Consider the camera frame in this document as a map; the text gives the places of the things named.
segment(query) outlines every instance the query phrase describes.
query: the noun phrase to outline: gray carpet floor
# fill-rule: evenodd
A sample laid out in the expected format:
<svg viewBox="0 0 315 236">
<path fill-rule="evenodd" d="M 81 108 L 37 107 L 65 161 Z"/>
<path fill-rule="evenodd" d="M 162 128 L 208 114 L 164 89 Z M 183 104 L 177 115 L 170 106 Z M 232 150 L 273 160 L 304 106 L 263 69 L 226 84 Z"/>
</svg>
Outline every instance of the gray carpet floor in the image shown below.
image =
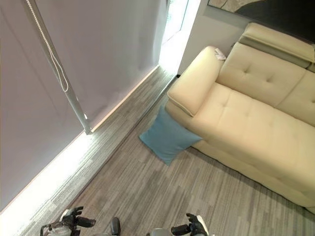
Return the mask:
<svg viewBox="0 0 315 236">
<path fill-rule="evenodd" d="M 187 223 L 200 214 L 216 236 L 314 236 L 315 215 L 218 161 L 188 148 L 164 165 L 138 138 L 154 121 L 164 96 L 72 206 L 96 225 L 82 236 L 110 232 L 117 216 L 122 236 Z"/>
</svg>

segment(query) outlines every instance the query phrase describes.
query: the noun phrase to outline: white wall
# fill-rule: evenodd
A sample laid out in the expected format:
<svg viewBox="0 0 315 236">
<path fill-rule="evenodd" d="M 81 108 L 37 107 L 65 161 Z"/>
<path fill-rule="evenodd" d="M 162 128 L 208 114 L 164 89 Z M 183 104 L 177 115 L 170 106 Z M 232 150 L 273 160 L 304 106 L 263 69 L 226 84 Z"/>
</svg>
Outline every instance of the white wall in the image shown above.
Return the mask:
<svg viewBox="0 0 315 236">
<path fill-rule="evenodd" d="M 207 3 L 208 0 L 200 2 L 178 74 L 182 74 L 206 46 L 218 47 L 227 55 L 250 22 L 247 18 L 210 7 Z"/>
<path fill-rule="evenodd" d="M 166 0 L 36 3 L 93 127 L 158 64 Z"/>
</svg>

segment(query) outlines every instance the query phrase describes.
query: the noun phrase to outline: cream leather sofa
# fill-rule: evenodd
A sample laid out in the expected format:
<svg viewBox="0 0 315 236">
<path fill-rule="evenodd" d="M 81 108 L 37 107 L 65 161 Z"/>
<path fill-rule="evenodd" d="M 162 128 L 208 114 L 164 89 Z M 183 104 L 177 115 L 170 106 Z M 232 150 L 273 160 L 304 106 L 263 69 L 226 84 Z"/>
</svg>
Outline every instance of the cream leather sofa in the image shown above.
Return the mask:
<svg viewBox="0 0 315 236">
<path fill-rule="evenodd" d="M 314 48 L 250 23 L 227 60 L 205 48 L 168 92 L 193 145 L 315 213 Z"/>
</svg>

